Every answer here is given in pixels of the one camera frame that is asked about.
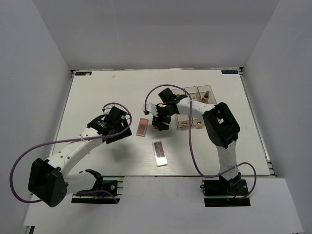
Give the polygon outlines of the foundation bottle with pump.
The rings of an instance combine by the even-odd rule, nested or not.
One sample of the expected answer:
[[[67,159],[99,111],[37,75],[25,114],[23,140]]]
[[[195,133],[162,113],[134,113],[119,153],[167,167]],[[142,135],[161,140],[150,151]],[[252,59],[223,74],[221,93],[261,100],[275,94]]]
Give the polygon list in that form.
[[[202,96],[202,102],[208,104],[210,98],[210,92],[206,91],[205,94]]]

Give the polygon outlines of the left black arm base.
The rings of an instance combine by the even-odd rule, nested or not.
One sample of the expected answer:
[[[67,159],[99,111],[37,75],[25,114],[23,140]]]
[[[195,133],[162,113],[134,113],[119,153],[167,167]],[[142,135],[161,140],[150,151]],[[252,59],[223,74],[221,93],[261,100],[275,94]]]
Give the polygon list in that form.
[[[98,192],[72,195],[73,204],[111,204],[117,205],[123,192],[123,177],[105,177]]]

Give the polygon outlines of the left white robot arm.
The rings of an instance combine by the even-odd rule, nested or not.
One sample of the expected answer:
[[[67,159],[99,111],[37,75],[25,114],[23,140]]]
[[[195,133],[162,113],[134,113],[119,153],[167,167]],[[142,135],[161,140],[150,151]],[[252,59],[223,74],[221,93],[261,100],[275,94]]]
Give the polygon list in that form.
[[[59,205],[70,194],[97,195],[103,193],[103,176],[92,169],[70,174],[75,165],[103,143],[131,136],[127,117],[130,114],[115,106],[91,122],[78,140],[58,153],[43,160],[36,159],[31,166],[28,190],[49,207]]]

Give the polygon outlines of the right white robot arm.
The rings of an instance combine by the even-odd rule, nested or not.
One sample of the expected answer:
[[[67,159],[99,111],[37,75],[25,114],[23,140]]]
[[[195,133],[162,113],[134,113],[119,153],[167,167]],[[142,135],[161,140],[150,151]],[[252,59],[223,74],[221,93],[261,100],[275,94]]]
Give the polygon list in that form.
[[[226,103],[216,105],[193,100],[184,90],[176,95],[166,84],[158,96],[160,104],[144,102],[143,111],[152,114],[152,125],[158,130],[168,130],[171,117],[175,114],[187,115],[189,119],[197,118],[204,122],[210,141],[216,146],[219,158],[219,173],[221,191],[232,194],[241,181],[241,173],[236,159],[236,142],[240,127]]]

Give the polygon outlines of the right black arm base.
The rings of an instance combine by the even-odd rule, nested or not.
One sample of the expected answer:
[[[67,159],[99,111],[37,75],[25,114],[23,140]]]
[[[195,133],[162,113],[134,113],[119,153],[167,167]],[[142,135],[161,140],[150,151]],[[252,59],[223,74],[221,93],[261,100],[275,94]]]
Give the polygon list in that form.
[[[228,192],[219,180],[203,180],[200,185],[205,207],[250,207],[246,180],[242,179]]]

